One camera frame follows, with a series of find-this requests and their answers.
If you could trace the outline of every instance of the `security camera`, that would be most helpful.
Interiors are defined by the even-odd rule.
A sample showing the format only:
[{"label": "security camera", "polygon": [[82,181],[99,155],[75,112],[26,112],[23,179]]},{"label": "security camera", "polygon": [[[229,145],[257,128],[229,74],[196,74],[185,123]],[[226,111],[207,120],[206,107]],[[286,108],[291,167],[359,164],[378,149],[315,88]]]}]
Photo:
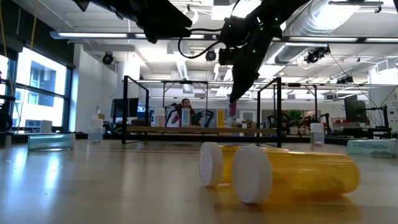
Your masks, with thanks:
[{"label": "security camera", "polygon": [[106,52],[105,53],[105,56],[102,58],[102,62],[105,65],[112,65],[113,60],[114,60],[112,54],[113,54],[112,52]]},{"label": "security camera", "polygon": [[209,51],[207,51],[206,61],[212,62],[212,61],[216,60],[216,58],[217,58],[217,54],[213,49],[210,49]]}]

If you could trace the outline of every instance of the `table surface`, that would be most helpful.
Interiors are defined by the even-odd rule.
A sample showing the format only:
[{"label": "table surface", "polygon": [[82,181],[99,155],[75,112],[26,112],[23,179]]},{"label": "table surface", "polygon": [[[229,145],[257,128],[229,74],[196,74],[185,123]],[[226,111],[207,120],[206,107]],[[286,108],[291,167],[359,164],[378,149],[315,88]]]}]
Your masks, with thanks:
[{"label": "table surface", "polygon": [[81,140],[74,151],[0,149],[0,223],[397,223],[396,159],[354,156],[361,185],[345,196],[245,205],[230,185],[201,186],[200,145]]}]

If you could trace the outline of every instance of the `person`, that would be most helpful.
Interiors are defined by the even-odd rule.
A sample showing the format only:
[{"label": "person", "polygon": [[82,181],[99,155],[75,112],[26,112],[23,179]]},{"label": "person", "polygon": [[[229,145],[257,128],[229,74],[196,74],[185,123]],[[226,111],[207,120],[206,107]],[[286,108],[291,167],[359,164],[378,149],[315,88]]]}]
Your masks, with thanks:
[{"label": "person", "polygon": [[[191,107],[191,101],[187,98],[182,99],[181,101],[181,107],[182,108],[190,108],[190,115],[191,117],[195,115],[195,111],[192,109]],[[181,118],[181,111],[177,112],[177,114],[174,116],[173,120],[172,120],[172,124],[175,124],[178,121],[178,126],[181,128],[182,126],[182,118]]]}]

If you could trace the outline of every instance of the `computer monitor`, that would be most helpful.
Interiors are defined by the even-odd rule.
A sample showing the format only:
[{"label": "computer monitor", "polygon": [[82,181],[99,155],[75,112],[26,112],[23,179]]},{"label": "computer monitor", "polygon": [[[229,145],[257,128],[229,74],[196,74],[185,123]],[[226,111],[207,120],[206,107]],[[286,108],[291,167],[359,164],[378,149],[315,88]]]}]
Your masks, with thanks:
[{"label": "computer monitor", "polygon": [[[127,117],[136,118],[138,110],[138,98],[127,99]],[[123,99],[114,99],[112,101],[111,118],[115,115],[116,118],[123,117]]]},{"label": "computer monitor", "polygon": [[347,97],[344,99],[344,106],[346,110],[346,119],[348,121],[358,123],[367,122],[368,117],[366,116],[365,102]]}]

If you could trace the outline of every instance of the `wooden board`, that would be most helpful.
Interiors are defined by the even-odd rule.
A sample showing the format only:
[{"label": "wooden board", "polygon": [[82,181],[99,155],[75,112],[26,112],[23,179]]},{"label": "wooden board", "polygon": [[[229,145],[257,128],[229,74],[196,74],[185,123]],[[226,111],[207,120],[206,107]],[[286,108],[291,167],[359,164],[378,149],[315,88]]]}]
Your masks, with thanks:
[{"label": "wooden board", "polygon": [[175,132],[175,133],[262,133],[275,134],[276,129],[262,128],[171,128],[171,127],[145,127],[128,126],[129,132]]}]

